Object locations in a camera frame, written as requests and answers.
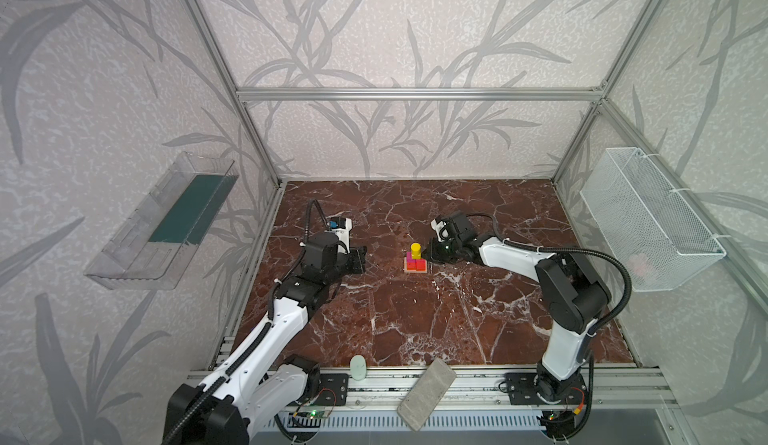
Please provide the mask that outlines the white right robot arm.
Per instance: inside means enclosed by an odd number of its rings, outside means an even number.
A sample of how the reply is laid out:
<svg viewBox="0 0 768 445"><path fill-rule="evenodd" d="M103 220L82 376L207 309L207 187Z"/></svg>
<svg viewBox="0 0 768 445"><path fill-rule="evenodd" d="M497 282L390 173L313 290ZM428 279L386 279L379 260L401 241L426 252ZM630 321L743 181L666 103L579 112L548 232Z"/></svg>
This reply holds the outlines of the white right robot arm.
<svg viewBox="0 0 768 445"><path fill-rule="evenodd" d="M555 390L569 387L586 360L589 342L599 329L628 305L632 278L620 261L599 250L580 247L534 247L491 234L462 241L433 238L422 252L432 263L473 262L536 281L552 318L546 351L537 365L538 382ZM590 259L613 266L623 281L621 298L612 309L612 295Z"/></svg>

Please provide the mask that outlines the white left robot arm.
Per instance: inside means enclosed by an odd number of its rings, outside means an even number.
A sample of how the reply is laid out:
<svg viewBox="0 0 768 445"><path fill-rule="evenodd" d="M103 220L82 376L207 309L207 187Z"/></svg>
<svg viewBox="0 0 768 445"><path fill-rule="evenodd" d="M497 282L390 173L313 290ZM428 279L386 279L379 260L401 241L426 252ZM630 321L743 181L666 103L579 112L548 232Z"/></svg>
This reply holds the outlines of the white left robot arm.
<svg viewBox="0 0 768 445"><path fill-rule="evenodd" d="M333 245L332 258L310 263L304 250L270 291L259 324L218 368L192 387L182 384L169 399L164 444L249 444L264 425L293 402L315 396L318 366L292 357L268 376L288 343L328 300L347 275L365 272L367 248Z"/></svg>

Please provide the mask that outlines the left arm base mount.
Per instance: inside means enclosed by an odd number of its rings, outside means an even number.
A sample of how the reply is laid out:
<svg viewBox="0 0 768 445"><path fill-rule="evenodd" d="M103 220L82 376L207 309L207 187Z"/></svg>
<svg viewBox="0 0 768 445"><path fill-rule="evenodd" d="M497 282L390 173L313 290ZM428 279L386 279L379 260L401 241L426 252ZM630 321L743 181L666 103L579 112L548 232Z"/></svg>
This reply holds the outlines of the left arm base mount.
<svg viewBox="0 0 768 445"><path fill-rule="evenodd" d="M344 406L349 392L349 380L348 373L322 372L319 380L311 388L316 394L308 404L326 407Z"/></svg>

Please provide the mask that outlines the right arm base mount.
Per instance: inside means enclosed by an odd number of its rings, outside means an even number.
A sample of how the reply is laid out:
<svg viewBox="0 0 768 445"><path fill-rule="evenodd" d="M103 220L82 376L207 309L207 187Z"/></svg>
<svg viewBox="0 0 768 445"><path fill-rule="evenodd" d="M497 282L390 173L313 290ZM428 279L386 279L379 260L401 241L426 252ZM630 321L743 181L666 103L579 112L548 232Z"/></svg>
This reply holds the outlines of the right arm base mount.
<svg viewBox="0 0 768 445"><path fill-rule="evenodd" d="M512 405L579 405L586 390L584 378L578 372L565 380L548 372L510 372L500 384L500 391Z"/></svg>

